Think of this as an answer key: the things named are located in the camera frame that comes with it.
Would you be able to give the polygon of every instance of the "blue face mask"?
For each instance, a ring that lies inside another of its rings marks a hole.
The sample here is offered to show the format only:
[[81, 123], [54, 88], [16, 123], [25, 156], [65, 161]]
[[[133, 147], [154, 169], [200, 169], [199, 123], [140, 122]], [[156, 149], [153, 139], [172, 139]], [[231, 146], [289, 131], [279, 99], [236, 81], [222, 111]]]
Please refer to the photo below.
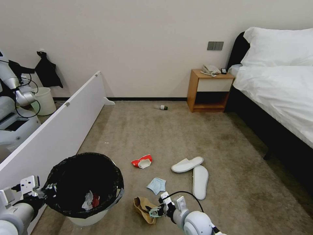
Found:
[[165, 182], [166, 180], [154, 178], [150, 184], [148, 184], [147, 188], [151, 189], [154, 194], [157, 195], [160, 191], [165, 191]]

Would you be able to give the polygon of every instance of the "telephone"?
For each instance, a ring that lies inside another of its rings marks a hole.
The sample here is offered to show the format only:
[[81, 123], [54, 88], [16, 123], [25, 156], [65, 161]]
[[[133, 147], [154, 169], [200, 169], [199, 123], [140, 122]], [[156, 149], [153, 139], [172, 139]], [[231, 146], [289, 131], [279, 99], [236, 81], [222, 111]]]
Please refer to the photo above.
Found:
[[211, 75], [212, 77], [216, 77], [216, 74], [220, 74], [221, 71], [214, 65], [202, 65], [201, 73]]

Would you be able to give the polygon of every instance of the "carpet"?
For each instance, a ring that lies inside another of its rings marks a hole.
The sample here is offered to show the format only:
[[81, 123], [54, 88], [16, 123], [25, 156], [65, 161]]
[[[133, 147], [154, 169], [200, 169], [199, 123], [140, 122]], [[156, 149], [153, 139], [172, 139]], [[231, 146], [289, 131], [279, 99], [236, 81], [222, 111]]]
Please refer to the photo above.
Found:
[[[156, 107], [164, 104], [167, 111]], [[191, 113], [186, 102], [116, 102], [105, 106], [79, 153], [99, 152], [120, 168], [125, 194], [98, 223], [80, 227], [46, 208], [32, 235], [184, 234], [167, 217], [149, 225], [135, 211], [133, 199], [158, 196], [146, 186], [166, 180], [169, 193], [192, 192], [192, 170], [174, 173], [171, 165], [201, 156], [208, 169], [206, 198], [201, 201], [212, 222], [228, 235], [313, 234], [313, 201], [281, 162], [262, 157], [267, 147], [234, 113]], [[152, 164], [130, 163], [151, 154]], [[190, 210], [200, 210], [184, 195]]]

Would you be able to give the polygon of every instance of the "nightstand drawer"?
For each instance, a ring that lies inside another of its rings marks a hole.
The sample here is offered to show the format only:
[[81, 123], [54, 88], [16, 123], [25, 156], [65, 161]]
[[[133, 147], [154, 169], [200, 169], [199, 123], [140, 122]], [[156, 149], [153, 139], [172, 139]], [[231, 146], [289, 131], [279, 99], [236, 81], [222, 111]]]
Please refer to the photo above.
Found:
[[230, 91], [232, 80], [232, 78], [200, 78], [197, 91]]

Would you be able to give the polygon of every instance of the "slipper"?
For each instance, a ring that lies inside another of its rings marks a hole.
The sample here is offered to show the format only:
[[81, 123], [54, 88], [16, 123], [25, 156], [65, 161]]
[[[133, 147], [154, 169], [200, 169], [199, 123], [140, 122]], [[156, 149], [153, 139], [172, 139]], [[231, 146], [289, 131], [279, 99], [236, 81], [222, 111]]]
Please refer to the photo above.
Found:
[[195, 157], [191, 160], [185, 158], [184, 160], [181, 160], [179, 163], [172, 165], [171, 169], [174, 172], [182, 173], [191, 170], [192, 168], [200, 165], [201, 163], [203, 163], [202, 157]]
[[133, 160], [131, 161], [131, 163], [133, 164], [134, 167], [138, 167], [138, 168], [146, 168], [148, 166], [151, 165], [151, 162], [152, 162], [152, 157], [150, 154], [148, 155], [145, 155], [137, 160]]
[[199, 165], [193, 169], [192, 193], [199, 200], [205, 199], [208, 179], [209, 172], [204, 166]]

